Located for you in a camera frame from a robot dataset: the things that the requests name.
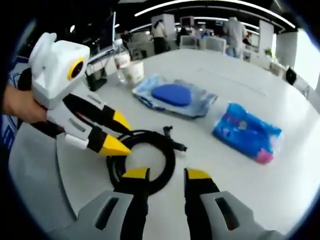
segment coiled cable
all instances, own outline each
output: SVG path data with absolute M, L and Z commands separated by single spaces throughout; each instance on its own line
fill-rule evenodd
M 186 151 L 187 147 L 183 144 L 173 141 L 170 137 L 172 126 L 163 128 L 164 135 L 149 130 L 132 131 L 132 136 L 126 134 L 121 135 L 118 139 L 129 149 L 141 143 L 148 143 L 159 149 L 165 157 L 165 166 L 162 173 L 155 179 L 150 181 L 149 195 L 155 194 L 164 188 L 174 174 L 176 166 L 175 151 Z M 110 181 L 113 187 L 116 187 L 122 175 L 126 172 L 126 156 L 107 156 L 106 165 L 109 172 Z

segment blue sponge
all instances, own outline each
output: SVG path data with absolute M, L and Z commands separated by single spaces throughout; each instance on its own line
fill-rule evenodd
M 167 104 L 185 107 L 191 104 L 190 89 L 178 84 L 165 84 L 155 87 L 151 92 L 152 97 Z

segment camera lens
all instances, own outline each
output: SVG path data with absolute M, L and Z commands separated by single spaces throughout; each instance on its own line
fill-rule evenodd
M 84 66 L 84 62 L 81 61 L 74 67 L 74 69 L 72 70 L 72 73 L 71 73 L 71 78 L 72 79 L 74 79 L 80 73 L 80 71 L 82 70 L 83 66 Z

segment white shirt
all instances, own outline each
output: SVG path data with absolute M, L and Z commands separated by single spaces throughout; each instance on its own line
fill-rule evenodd
M 165 25 L 162 22 L 159 22 L 156 28 L 152 27 L 152 35 L 154 38 L 165 38 L 166 37 Z
M 229 37 L 232 48 L 242 48 L 244 46 L 242 41 L 247 35 L 247 30 L 236 17 L 229 18 L 229 21 L 223 26 L 223 31 Z

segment cable connector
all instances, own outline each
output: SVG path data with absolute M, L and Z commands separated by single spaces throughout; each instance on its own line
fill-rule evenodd
M 172 129 L 173 129 L 172 126 L 165 126 L 163 128 L 164 136 L 166 136 L 170 140 L 170 143 L 171 143 L 173 149 L 181 151 L 181 152 L 186 152 L 187 147 L 185 145 L 183 145 L 182 143 L 178 143 L 171 138 L 170 131 Z

